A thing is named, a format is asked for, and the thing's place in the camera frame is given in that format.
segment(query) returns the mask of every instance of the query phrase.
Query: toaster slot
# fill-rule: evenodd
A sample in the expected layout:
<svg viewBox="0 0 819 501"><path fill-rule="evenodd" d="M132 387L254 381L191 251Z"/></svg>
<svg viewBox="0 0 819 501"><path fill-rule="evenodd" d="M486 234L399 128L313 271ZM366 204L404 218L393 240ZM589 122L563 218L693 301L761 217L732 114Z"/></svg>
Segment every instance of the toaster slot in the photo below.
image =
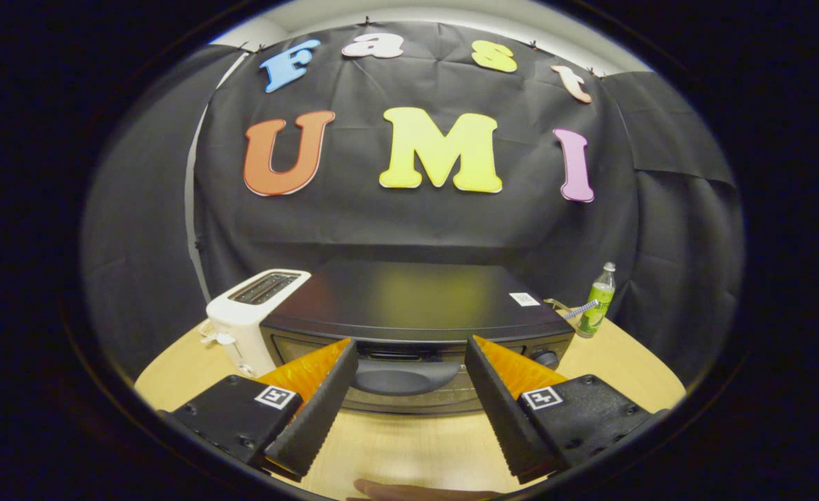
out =
<svg viewBox="0 0 819 501"><path fill-rule="evenodd" d="M257 281L235 292L229 299L244 304L263 304L275 296L276 292L282 291L297 278L298 275L294 275L294 273L270 273L270 275L262 276Z"/></svg>

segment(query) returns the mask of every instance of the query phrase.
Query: toaster oven handle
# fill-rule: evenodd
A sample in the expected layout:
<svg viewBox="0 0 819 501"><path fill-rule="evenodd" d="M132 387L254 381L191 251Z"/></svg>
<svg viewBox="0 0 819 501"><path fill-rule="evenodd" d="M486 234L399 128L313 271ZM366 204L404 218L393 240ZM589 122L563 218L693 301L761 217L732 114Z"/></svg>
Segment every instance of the toaster oven handle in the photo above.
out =
<svg viewBox="0 0 819 501"><path fill-rule="evenodd" d="M351 386L376 395L421 395L449 383L458 372L458 362L361 360Z"/></svg>

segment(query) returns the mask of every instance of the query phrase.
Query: black toaster oven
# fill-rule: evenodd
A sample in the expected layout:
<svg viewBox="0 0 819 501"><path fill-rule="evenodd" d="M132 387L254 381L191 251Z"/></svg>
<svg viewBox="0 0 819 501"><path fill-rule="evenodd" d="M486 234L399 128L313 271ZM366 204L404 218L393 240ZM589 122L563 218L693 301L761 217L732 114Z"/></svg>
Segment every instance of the black toaster oven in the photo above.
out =
<svg viewBox="0 0 819 501"><path fill-rule="evenodd" d="M555 368L574 330L504 267L333 260L260 332L277 365L355 339L345 408L460 413L481 409L463 364L472 334Z"/></svg>

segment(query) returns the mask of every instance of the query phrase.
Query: black cloth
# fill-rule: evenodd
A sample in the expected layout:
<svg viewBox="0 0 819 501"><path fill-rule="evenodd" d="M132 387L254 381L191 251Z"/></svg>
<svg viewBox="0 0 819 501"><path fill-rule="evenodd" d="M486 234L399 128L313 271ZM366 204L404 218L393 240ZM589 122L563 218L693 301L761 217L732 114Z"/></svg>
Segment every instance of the black cloth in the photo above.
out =
<svg viewBox="0 0 819 501"><path fill-rule="evenodd" d="M340 54L353 38L373 32L405 38L404 53L394 59ZM266 93L269 78L260 63L311 38L322 44L313 49L308 73ZM474 63L470 55L476 40L506 45L518 69L504 73ZM587 299L604 262L613 261L618 289L608 317L685 384L717 353L742 271L740 204L730 169L707 128L657 75L598 79L561 57L500 35L395 22L343 26L280 42L249 55L212 92L228 67L224 60L235 58L228 50L200 52L221 51L215 63L207 63L207 79L214 83L203 83L190 98L178 96L179 106L168 101L174 94L148 97L170 102L172 109L151 101L139 104L144 111L123 124L138 140L147 130L142 123L177 123L167 129L164 148L161 143L152 147L152 155L164 157L159 163L164 169L150 174L145 163L132 167L148 147L122 142L101 165L93 207L106 208L120 230L114 236L101 228L86 234L91 262L97 263L91 267L89 299L114 355L129 359L135 375L205 316L186 254L189 244L199 246L212 298L264 269L312 273L332 257L354 257L498 264L540 295L577 305ZM591 104L569 95L551 70L556 64L583 77ZM217 77L211 77L215 71ZM173 71L167 81L178 79L183 76ZM196 151L198 241L186 242L186 150L206 104ZM464 113L495 118L501 193L458 190L451 181L458 163L447 183L434 187L418 159L415 169L423 176L418 188L382 187L378 176L388 168L393 131L383 114L400 106L427 111L441 133ZM336 118L326 126L316 177L288 196L251 193L243 180L245 131L264 120L286 121L273 149L273 169L283 171L297 156L301 130L295 118L323 110L334 111ZM180 120L178 113L189 119ZM559 192L565 174L555 128L587 139L585 159L595 193L591 203L569 202ZM117 174L104 174L108 171ZM103 175L117 178L119 185ZM148 185L148 175L158 191L133 190ZM144 198L164 198L167 205ZM117 214L112 208L122 204L128 209ZM142 210L144 218L127 216L135 205L154 209ZM100 222L88 218L87 225L92 221ZM124 222L130 226L124 228ZM124 242L130 254L117 250ZM137 295L165 291L173 295L162 304Z"/></svg>
<svg viewBox="0 0 819 501"><path fill-rule="evenodd" d="M97 165L81 231L95 332L136 378L205 318L186 249L186 155L206 102L241 55L203 47L145 90Z"/></svg>

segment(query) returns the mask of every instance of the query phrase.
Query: letter u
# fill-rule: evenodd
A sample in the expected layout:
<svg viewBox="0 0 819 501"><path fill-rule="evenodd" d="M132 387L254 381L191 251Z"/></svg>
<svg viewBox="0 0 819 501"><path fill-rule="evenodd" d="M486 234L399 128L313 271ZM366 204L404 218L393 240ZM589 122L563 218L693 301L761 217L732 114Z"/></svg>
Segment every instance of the letter u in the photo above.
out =
<svg viewBox="0 0 819 501"><path fill-rule="evenodd" d="M323 147L326 124L335 120L333 111L311 111L295 118L301 128L298 161L285 172L273 171L273 144L276 134L285 128L285 120L267 120L247 131L248 149L245 152L245 185L259 196L287 196L301 190L317 174L319 155Z"/></svg>

